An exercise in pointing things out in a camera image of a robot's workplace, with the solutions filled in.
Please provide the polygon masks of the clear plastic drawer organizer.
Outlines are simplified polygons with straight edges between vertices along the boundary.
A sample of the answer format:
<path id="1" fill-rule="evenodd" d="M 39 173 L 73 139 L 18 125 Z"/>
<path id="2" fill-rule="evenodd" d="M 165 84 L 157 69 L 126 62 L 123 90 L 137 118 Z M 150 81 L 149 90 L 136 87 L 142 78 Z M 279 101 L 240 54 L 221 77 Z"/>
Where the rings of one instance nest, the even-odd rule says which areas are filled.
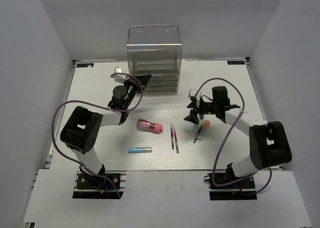
<path id="1" fill-rule="evenodd" d="M 177 93 L 183 47 L 178 26 L 134 25 L 128 29 L 126 44 L 131 75 L 150 75 L 145 92 Z"/>

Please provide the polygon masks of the pink capped clip jar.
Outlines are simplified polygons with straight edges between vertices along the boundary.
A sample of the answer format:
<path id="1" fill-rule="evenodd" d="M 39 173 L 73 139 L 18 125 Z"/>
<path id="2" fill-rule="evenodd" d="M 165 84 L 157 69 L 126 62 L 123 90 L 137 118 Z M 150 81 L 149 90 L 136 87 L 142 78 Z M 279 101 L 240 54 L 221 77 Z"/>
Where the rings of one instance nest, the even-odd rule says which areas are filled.
<path id="1" fill-rule="evenodd" d="M 149 122 L 144 119 L 138 119 L 137 127 L 139 129 L 148 130 L 156 134 L 163 132 L 163 126 L 161 124 Z"/>

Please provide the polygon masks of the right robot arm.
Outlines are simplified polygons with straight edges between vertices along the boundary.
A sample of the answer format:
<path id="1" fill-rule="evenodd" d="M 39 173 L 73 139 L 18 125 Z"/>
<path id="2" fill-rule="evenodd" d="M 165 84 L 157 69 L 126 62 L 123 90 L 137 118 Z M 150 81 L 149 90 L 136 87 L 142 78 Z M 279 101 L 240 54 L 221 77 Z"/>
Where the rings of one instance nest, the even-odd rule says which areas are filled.
<path id="1" fill-rule="evenodd" d="M 214 87 L 212 94 L 212 100 L 205 102 L 199 91 L 191 89 L 188 95 L 190 104 L 187 106 L 190 112 L 184 120 L 198 125 L 205 115 L 215 115 L 230 125 L 226 137 L 229 137 L 233 128 L 237 128 L 249 138 L 249 154 L 228 164 L 222 179 L 217 179 L 213 171 L 213 186 L 236 188 L 260 170 L 292 161 L 292 152 L 281 122 L 268 122 L 245 113 L 240 106 L 231 104 L 224 86 Z"/>

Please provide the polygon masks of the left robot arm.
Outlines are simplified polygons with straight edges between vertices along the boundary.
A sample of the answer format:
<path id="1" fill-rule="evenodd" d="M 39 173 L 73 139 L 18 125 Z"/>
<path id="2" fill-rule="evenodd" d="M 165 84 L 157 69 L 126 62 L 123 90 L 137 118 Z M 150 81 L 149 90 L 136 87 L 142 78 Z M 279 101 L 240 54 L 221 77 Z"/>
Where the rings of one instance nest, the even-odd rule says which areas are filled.
<path id="1" fill-rule="evenodd" d="M 77 106 L 63 127 L 60 140 L 70 148 L 77 159 L 72 161 L 80 165 L 80 171 L 88 174 L 88 181 L 94 187 L 99 188 L 105 184 L 105 167 L 99 161 L 94 145 L 100 127 L 123 124 L 129 112 L 135 107 L 129 108 L 137 94 L 143 95 L 151 75 L 130 75 L 122 72 L 114 72 L 111 78 L 120 85 L 112 91 L 112 98 L 107 107 L 92 103 L 74 100 L 74 103 L 82 103 L 102 109 L 102 113 L 91 112 L 88 109 Z"/>

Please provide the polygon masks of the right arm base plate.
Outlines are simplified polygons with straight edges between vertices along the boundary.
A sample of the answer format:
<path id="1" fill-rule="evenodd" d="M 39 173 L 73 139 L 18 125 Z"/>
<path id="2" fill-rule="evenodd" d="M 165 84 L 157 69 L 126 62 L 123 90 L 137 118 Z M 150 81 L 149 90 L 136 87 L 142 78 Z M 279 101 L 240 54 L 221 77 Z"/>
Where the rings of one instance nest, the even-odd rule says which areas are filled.
<path id="1" fill-rule="evenodd" d="M 209 184 L 209 198 L 211 201 L 244 201 L 257 199 L 253 178 L 225 187 L 217 187 L 213 184 L 212 173 L 204 176 L 203 180 Z"/>

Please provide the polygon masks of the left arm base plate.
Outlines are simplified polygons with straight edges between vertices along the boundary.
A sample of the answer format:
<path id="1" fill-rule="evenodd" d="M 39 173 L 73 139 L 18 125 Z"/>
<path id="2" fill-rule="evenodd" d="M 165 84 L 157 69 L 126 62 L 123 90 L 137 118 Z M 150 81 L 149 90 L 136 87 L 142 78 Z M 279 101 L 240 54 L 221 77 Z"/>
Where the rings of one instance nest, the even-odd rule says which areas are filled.
<path id="1" fill-rule="evenodd" d="M 117 200 L 120 199 L 125 191 L 126 171 L 107 171 L 108 177 L 118 190 L 119 196 L 110 181 L 90 177 L 87 173 L 77 172 L 73 199 L 98 199 L 98 200 Z"/>

